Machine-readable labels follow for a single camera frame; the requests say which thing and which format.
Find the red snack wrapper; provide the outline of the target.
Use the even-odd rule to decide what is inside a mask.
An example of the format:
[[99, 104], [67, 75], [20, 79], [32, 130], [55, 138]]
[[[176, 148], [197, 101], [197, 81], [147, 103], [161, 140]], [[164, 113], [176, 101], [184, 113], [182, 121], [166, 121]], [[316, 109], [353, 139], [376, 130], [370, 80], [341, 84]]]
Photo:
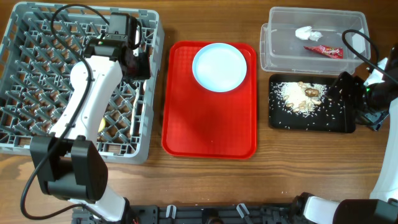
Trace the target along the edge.
[[343, 49], [341, 47], [329, 47], [326, 45], [318, 45], [313, 47], [304, 46], [304, 49], [325, 55], [333, 59], [343, 59]]

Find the rice and food scraps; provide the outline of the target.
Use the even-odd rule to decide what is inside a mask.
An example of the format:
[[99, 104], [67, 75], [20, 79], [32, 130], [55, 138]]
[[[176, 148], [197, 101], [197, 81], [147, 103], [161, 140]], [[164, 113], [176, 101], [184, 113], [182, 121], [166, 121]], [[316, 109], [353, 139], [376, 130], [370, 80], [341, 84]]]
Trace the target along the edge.
[[342, 100], [326, 97], [329, 86], [305, 82], [271, 82], [269, 122], [273, 128], [305, 131], [345, 130]]

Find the yellow plastic cup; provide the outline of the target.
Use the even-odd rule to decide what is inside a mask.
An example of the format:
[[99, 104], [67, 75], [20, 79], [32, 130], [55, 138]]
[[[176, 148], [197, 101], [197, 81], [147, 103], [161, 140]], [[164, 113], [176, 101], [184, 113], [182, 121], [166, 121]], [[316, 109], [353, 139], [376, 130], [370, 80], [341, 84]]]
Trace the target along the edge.
[[106, 126], [106, 121], [105, 121], [104, 118], [102, 118], [102, 119], [101, 119], [101, 122], [100, 122], [100, 124], [99, 124], [98, 132], [99, 132], [99, 133], [102, 132], [102, 130], [105, 128], [105, 126]]

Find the white napkin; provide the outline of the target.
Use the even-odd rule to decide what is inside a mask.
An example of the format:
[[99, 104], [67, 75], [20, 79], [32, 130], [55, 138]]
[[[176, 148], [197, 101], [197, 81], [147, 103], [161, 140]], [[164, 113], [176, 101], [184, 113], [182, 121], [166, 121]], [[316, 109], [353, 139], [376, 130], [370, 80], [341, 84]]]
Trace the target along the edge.
[[316, 42], [323, 37], [321, 32], [313, 31], [311, 26], [298, 28], [295, 31], [295, 36], [300, 40], [312, 40]]

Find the light blue plate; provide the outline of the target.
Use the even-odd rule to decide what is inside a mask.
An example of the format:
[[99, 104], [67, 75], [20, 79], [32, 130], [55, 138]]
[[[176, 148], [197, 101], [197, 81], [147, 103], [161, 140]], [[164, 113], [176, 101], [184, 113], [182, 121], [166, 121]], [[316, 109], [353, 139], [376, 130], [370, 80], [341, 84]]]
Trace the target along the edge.
[[192, 72], [203, 88], [217, 93], [236, 89], [248, 66], [243, 54], [230, 44], [214, 43], [201, 48], [193, 58]]

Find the white plastic fork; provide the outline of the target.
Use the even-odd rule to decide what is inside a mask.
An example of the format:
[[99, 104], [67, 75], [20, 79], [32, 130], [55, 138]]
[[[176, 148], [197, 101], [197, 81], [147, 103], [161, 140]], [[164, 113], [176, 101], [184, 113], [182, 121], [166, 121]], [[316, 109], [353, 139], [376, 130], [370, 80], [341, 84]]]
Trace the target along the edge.
[[148, 80], [145, 80], [145, 81], [143, 82], [143, 84], [142, 84], [142, 90], [143, 90], [144, 93], [146, 92], [147, 81], [148, 81]]

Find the white plastic spoon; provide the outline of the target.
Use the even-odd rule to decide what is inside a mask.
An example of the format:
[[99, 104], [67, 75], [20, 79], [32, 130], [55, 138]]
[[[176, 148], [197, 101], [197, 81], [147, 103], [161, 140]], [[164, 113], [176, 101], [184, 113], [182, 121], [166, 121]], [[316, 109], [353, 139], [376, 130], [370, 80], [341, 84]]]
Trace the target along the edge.
[[130, 127], [130, 135], [133, 137], [134, 135], [134, 128], [135, 128], [135, 115], [136, 115], [136, 110], [137, 110], [137, 101], [139, 99], [139, 88], [135, 89], [135, 97], [134, 101], [132, 104], [132, 110], [131, 110], [131, 127]]

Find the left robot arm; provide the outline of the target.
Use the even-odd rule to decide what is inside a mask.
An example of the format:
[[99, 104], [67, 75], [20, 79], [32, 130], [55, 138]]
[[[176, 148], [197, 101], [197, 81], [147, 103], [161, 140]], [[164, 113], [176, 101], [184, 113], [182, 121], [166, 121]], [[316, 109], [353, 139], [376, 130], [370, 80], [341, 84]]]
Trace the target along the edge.
[[109, 29], [91, 39], [72, 68], [73, 87], [65, 111], [47, 136], [30, 142], [32, 179], [41, 191], [69, 201], [106, 223], [138, 223], [128, 199], [108, 185], [108, 167], [96, 142], [111, 95], [122, 81], [150, 77], [149, 57], [139, 50], [141, 23], [114, 12]]

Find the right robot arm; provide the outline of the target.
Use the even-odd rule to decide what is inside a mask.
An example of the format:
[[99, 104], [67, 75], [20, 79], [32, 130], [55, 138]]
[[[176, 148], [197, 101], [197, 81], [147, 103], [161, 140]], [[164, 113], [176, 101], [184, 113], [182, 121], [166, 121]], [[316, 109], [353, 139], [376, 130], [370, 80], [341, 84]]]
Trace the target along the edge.
[[371, 88], [368, 105], [389, 107], [387, 134], [317, 135], [294, 143], [310, 149], [314, 168], [307, 183], [317, 191], [294, 198], [292, 223], [397, 223], [397, 88], [389, 82]]

